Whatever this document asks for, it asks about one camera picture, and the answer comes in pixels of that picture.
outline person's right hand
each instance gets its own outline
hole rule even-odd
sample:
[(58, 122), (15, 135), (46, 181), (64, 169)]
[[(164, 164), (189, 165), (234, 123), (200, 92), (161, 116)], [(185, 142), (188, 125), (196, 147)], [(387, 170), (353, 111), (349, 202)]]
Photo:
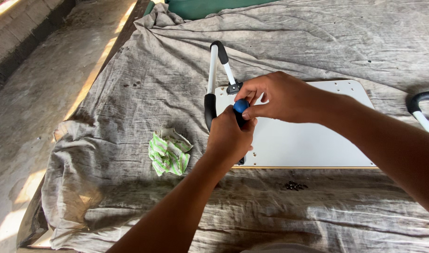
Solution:
[[(254, 105), (262, 93), (261, 102), (269, 102)], [(246, 120), (266, 117), (294, 123), (319, 123), (338, 96), (279, 71), (245, 81), (235, 101), (245, 99), (250, 103), (242, 114)]]

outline person's left hand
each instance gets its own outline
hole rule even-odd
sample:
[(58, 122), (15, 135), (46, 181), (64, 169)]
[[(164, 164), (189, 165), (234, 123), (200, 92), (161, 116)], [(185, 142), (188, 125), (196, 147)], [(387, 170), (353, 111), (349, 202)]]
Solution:
[(253, 130), (256, 124), (257, 119), (253, 118), (240, 129), (233, 112), (233, 105), (229, 105), (211, 122), (205, 155), (219, 158), (219, 161), (225, 162), (230, 169), (245, 156), (247, 151), (252, 150)]

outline forearm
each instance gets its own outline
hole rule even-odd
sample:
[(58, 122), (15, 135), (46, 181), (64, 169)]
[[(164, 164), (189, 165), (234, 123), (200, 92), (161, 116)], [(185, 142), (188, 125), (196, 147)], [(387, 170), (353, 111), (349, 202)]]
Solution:
[(230, 167), (204, 155), (108, 252), (187, 252), (211, 192)]
[(429, 211), (429, 133), (341, 96), (321, 124), (352, 141)]

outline hand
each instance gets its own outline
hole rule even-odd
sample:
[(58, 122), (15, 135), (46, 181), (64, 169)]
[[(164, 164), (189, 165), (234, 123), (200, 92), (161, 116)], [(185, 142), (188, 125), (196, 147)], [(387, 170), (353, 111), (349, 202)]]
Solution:
[(226, 167), (230, 169), (245, 156), (247, 151), (252, 150), (253, 130), (256, 124), (257, 119), (254, 118), (247, 121), (240, 129), (233, 112), (233, 105), (227, 106), (224, 112), (211, 122), (211, 132), (204, 156), (218, 158), (218, 161), (225, 162)]
[[(263, 94), (261, 102), (254, 105)], [(244, 82), (235, 101), (244, 98), (250, 107), (243, 112), (244, 119), (266, 117), (294, 123), (319, 123), (327, 108), (340, 96), (317, 89), (284, 72), (270, 73)]]

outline concrete block wall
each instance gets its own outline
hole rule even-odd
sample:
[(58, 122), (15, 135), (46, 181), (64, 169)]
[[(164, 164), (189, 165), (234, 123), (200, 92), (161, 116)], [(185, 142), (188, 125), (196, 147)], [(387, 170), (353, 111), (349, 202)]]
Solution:
[(18, 0), (0, 14), (0, 84), (64, 23), (74, 6), (76, 0)]

